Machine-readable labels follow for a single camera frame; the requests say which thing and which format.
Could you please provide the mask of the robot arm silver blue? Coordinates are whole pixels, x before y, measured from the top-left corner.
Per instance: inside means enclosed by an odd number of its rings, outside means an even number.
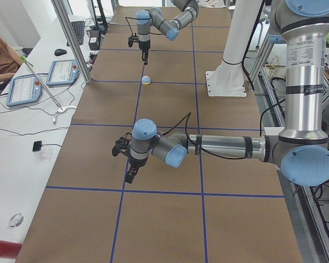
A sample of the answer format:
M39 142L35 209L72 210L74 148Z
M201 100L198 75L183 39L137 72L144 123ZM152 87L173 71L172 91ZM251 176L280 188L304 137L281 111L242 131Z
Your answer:
M145 65L152 26L173 41L181 29L198 17L197 1L171 2L181 14L170 21L163 17L160 8L141 10L136 14L138 34L132 34L128 44L131 47L131 42L139 43ZM254 29L263 2L236 2L222 63L215 71L206 72L207 88L209 84L214 86L210 91L214 94L210 96L246 96L242 94L245 91L239 71L251 40L246 30ZM186 127L191 113L165 133L158 131L152 120L140 119L133 126L131 139L125 139L126 144L122 146L126 149L122 153L130 163L125 176L127 183L133 182L139 168L147 163L149 154L177 168L188 153L207 153L235 160L255 158L276 165L286 178L302 186L321 185L329 179L328 135L321 127L329 1L272 1L270 23L274 38L271 43L281 37L287 44L285 124L278 136L188 135L186 128L185 135L175 132L166 136L184 119ZM233 36L241 39L234 55Z
M193 22L199 14L197 1L172 1L172 3L181 11L181 14L170 21L163 17L162 10L157 7L140 10L136 13L137 33L128 38L128 44L131 46L134 42L138 43L139 49L142 51L141 59L145 65L148 64L151 46L151 27L155 27L168 40L173 41L178 36L179 31Z

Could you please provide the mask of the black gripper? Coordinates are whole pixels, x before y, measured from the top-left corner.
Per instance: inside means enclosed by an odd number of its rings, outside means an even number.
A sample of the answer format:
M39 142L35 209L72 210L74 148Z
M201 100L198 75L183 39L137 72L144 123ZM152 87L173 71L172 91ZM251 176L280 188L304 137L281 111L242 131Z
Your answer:
M130 168L126 173L126 183L132 184L134 178L136 177L138 170L143 167L147 163L148 159L136 159L132 156L128 158L128 162L130 164Z
M150 41L139 42L138 46L139 46L139 49L142 51L141 52L141 59L142 59L144 65L147 65L148 64L149 49L151 47L151 42Z

